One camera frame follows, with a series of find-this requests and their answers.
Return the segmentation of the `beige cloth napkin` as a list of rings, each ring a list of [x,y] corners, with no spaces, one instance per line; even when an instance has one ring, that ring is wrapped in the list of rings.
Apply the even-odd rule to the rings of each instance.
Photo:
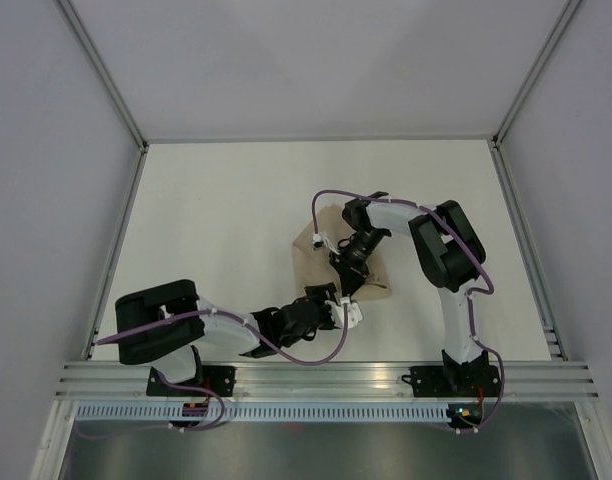
[[[317,211],[320,232],[334,244],[350,237],[353,229],[342,219],[342,207],[330,205]],[[312,247],[314,233],[310,221],[292,242],[291,252],[295,284],[298,290],[306,286],[333,283],[341,291],[341,282],[334,268],[329,264],[329,250],[323,248],[315,251]],[[390,280],[381,250],[377,248],[368,258],[369,276],[366,283],[358,289],[353,297],[358,301],[376,301],[387,299],[392,295]]]

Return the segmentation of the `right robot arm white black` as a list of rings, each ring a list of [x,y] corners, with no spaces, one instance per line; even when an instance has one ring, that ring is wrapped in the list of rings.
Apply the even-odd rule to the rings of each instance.
[[[412,366],[402,380],[416,398],[492,398],[502,393],[501,371],[491,364],[492,350],[476,333],[473,297],[491,295],[484,272],[485,249],[459,203],[436,207],[393,199],[385,192],[348,201],[343,220],[352,235],[332,247],[329,263],[343,295],[351,296],[369,278],[368,259],[385,237],[411,238],[421,270],[436,287],[445,342],[439,366]]]

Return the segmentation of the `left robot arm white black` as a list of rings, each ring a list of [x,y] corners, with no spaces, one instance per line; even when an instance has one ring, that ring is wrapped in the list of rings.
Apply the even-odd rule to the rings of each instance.
[[[204,367],[200,346],[208,344],[252,359],[284,355],[321,330],[350,327],[349,309],[335,297],[333,284],[308,287],[282,307],[238,314],[221,309],[178,280],[120,297],[115,303],[117,345],[123,365],[146,365],[146,394],[203,397],[206,390],[232,393],[230,366]]]

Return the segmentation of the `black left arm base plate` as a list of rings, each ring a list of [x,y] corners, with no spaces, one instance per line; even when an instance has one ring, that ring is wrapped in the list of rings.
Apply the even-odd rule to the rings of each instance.
[[[205,398],[205,393],[197,391],[197,388],[202,388],[222,398],[230,398],[236,383],[235,374],[236,368],[233,366],[208,365],[202,368],[201,380],[191,379],[172,387],[160,378],[155,368],[150,368],[146,396]]]

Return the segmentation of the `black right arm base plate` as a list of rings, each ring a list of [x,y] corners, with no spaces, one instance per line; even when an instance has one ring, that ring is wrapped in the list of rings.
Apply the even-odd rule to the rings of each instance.
[[[502,382],[495,366],[479,370],[449,370],[444,366],[412,366],[401,380],[412,388],[415,398],[494,398]]]

